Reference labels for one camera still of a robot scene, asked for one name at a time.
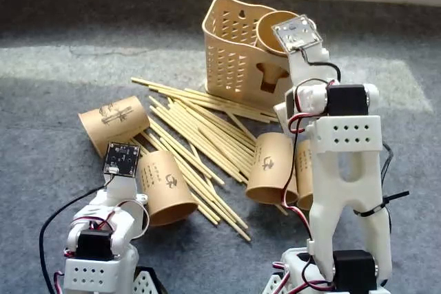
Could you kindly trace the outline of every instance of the plastic basket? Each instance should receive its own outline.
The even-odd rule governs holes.
[[[275,9],[237,0],[213,0],[202,23],[205,35],[208,93],[270,108],[284,100],[292,86],[289,77],[278,79],[270,89],[263,86],[262,63],[289,71],[286,57],[256,46],[256,24]]]

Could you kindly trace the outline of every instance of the brown paper cup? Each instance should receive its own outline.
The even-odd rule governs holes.
[[[296,177],[299,208],[310,210],[312,206],[312,161],[311,143],[304,140],[297,146],[296,152]]]
[[[284,134],[269,132],[257,138],[254,164],[245,194],[260,203],[280,204],[292,167],[292,141]],[[287,202],[297,201],[296,175],[287,188]]]
[[[277,10],[263,15],[256,26],[256,47],[280,57],[287,57],[277,38],[274,36],[271,27],[277,23],[292,19],[293,17],[297,17],[297,14],[283,10]],[[289,73],[285,69],[272,63],[258,63],[257,67],[263,73],[262,85],[264,90],[265,86],[267,89],[271,89],[271,87],[277,84],[280,78],[289,77]]]
[[[147,114],[135,96],[78,116],[100,157],[104,157],[110,141],[126,143],[150,126]]]
[[[287,12],[285,10],[276,10],[263,15],[256,26],[256,46],[272,54],[286,56],[282,46],[280,46],[276,36],[274,36],[272,26],[297,16],[296,13]]]
[[[155,151],[139,160],[139,173],[152,226],[186,218],[198,208],[169,151]]]

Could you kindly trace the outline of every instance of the basket hole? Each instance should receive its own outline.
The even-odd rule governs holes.
[[[274,93],[278,80],[289,77],[289,73],[278,65],[273,65],[271,63],[258,63],[256,64],[256,67],[263,74],[262,83],[260,84],[260,89],[262,91]]]

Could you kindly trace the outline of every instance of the gray carpet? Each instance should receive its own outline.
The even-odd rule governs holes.
[[[378,113],[393,160],[386,193],[393,202],[395,294],[441,293],[441,8],[339,1],[244,0],[307,13],[342,68],[343,81],[375,83]],[[200,89],[205,77],[201,21],[211,0],[0,0],[0,293],[46,293],[38,254],[43,221],[73,196],[102,183],[101,161],[77,113],[149,91],[131,76]],[[255,133],[278,130],[245,121]],[[169,293],[259,293],[271,262],[303,246],[294,216],[246,199],[227,181],[220,195],[250,225],[247,244],[225,223],[199,213],[150,229],[136,241],[140,264],[153,266]],[[73,213],[51,225],[50,271],[63,269]],[[345,210],[336,248],[362,246]]]

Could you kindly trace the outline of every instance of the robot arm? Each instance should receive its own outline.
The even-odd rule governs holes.
[[[319,293],[320,288],[314,289],[306,279],[332,283],[333,292],[388,293],[378,285],[392,272],[389,214],[380,178],[381,123],[379,116],[369,115],[378,104],[378,90],[372,84],[341,85],[338,68],[335,81],[330,70],[336,66],[324,62],[329,54],[306,16],[273,29],[288,55],[295,87],[274,109],[289,136],[298,134],[290,128],[296,114],[311,118],[302,131],[311,140],[314,202],[309,213],[312,239],[306,248],[283,254],[284,276],[279,282],[276,277],[276,285],[269,285],[264,293],[298,293],[295,288],[301,286],[305,286],[302,293]],[[351,168],[346,178],[338,163],[341,154]],[[333,250],[332,237],[347,205],[366,216],[360,217],[366,251]]]
[[[136,188],[138,158],[138,146],[109,144],[103,169],[107,185],[70,224],[64,293],[165,293],[153,269],[136,267],[138,251],[130,244],[148,227],[147,196]]]

